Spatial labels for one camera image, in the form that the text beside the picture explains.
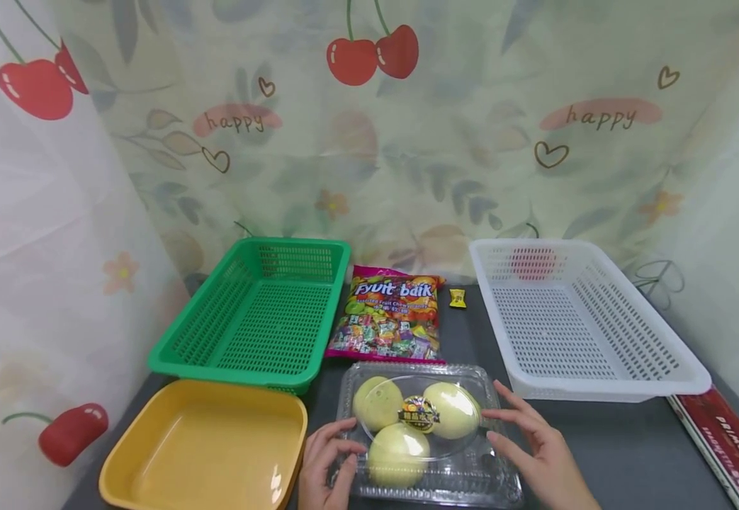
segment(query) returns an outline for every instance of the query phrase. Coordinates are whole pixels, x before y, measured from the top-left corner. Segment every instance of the fruit bait candy package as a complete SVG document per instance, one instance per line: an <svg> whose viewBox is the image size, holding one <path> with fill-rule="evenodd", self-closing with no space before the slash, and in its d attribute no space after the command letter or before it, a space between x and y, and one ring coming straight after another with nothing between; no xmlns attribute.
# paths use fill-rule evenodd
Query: fruit bait candy package
<svg viewBox="0 0 739 510"><path fill-rule="evenodd" d="M344 314L326 356L444 363L438 340L437 290L443 279L355 266Z"/></svg>

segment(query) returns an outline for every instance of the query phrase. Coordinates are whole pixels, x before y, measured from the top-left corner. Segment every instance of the cherry print curtain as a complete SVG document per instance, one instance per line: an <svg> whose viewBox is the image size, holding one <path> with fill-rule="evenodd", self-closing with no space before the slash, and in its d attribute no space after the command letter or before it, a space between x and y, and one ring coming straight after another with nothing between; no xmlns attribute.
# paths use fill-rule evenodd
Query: cherry print curtain
<svg viewBox="0 0 739 510"><path fill-rule="evenodd" d="M1 0L0 508L246 235L454 283L590 240L739 392L739 1Z"/></svg>
<svg viewBox="0 0 739 510"><path fill-rule="evenodd" d="M0 509L58 509L186 290L47 5L0 1Z"/></svg>

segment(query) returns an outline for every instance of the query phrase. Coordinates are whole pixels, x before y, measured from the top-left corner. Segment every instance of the flower print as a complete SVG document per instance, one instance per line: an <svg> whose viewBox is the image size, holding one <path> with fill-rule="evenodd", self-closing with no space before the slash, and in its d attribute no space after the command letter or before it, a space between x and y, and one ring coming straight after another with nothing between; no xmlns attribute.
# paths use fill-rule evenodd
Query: flower print
<svg viewBox="0 0 739 510"><path fill-rule="evenodd" d="M651 204L644 204L638 209L638 212L643 215L649 215L647 219L647 226L654 224L661 215L675 216L679 213L679 204L681 200L684 200L684 195L670 194L665 191L658 192L655 195L655 202Z"/></svg>
<svg viewBox="0 0 739 510"><path fill-rule="evenodd" d="M103 273L107 274L109 280L103 288L103 294L116 294L122 289L126 289L129 293L134 291L134 274L140 268L138 262L131 259L131 254L127 251L121 252L116 260L108 260L103 264Z"/></svg>
<svg viewBox="0 0 739 510"><path fill-rule="evenodd" d="M346 195L343 193L330 193L327 189L321 190L321 199L316 202L315 208L326 210L330 220L335 220L337 215L349 214Z"/></svg>

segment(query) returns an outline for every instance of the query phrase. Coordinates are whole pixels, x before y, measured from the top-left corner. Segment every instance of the red cherry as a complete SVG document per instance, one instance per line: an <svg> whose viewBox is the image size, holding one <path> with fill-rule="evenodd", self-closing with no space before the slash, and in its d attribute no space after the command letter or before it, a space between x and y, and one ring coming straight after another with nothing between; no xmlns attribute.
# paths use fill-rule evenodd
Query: red cherry
<svg viewBox="0 0 739 510"><path fill-rule="evenodd" d="M0 87L17 106L37 118L57 120L72 111L72 88L51 60L0 66Z"/></svg>
<svg viewBox="0 0 739 510"><path fill-rule="evenodd" d="M83 77L80 76L80 71L77 70L77 66L74 65L72 55L69 54L69 48L65 47L65 42L61 41L61 49L55 55L55 64L65 77L69 81L69 85L79 93L88 94L89 90L86 88L86 84L83 81Z"/></svg>
<svg viewBox="0 0 739 510"><path fill-rule="evenodd" d="M378 66L391 77L405 79L417 66L417 36L412 27L401 25L375 44L378 49Z"/></svg>
<svg viewBox="0 0 739 510"><path fill-rule="evenodd" d="M108 428L109 416L100 404L83 404L43 429L38 446L51 463L65 468Z"/></svg>
<svg viewBox="0 0 739 510"><path fill-rule="evenodd" d="M343 85L364 85L378 68L375 45L369 39L336 39L327 46L327 65Z"/></svg>
<svg viewBox="0 0 739 510"><path fill-rule="evenodd" d="M544 280L555 268L551 248L516 248L511 256L511 270L520 280Z"/></svg>

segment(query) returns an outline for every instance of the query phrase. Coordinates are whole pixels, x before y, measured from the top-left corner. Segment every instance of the green plastic basket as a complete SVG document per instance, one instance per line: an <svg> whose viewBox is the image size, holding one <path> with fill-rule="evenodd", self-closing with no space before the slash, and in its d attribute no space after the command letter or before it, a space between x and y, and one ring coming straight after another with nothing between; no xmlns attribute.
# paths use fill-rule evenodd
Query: green plastic basket
<svg viewBox="0 0 739 510"><path fill-rule="evenodd" d="M346 242L237 242L151 351L154 372L303 395L321 367Z"/></svg>

